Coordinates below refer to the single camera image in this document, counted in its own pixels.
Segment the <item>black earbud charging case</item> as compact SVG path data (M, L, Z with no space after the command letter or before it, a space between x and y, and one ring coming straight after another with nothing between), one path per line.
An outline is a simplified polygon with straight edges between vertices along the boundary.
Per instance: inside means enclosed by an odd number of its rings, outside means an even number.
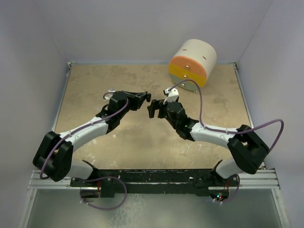
M146 98L147 102L150 102L151 97L152 97L152 95L151 95L150 93L148 93L148 94L147 94L147 98Z

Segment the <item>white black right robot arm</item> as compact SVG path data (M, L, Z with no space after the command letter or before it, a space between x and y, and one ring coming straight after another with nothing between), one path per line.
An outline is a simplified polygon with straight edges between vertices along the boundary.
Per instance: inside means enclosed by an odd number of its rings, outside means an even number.
M211 174L211 180L217 186L241 172L255 174L270 152L264 141L247 125L227 130L214 127L215 131L212 131L212 126L203 126L198 120L188 117L179 102L154 99L147 109L150 118L158 110L158 118L166 119L184 140L207 142L229 149L232 158L220 161Z

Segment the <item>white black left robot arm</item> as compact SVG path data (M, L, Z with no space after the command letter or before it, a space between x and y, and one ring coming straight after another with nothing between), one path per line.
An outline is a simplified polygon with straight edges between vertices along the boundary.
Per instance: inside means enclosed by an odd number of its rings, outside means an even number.
M104 98L108 104L87 123L62 133L50 131L44 136L33 159L42 180L60 181L71 177L81 179L86 186L95 185L98 180L96 168L86 161L73 161L73 153L91 140L113 131L129 111L140 109L145 101L150 102L151 94L111 91Z

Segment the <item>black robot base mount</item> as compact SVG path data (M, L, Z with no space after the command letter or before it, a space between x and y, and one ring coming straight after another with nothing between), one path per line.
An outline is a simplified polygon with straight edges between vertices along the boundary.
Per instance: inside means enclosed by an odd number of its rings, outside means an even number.
M209 195L209 189L239 184L241 169L228 160L220 160L212 169L113 169L93 168L88 178L72 177L71 185L93 190L101 198L115 194L191 194Z

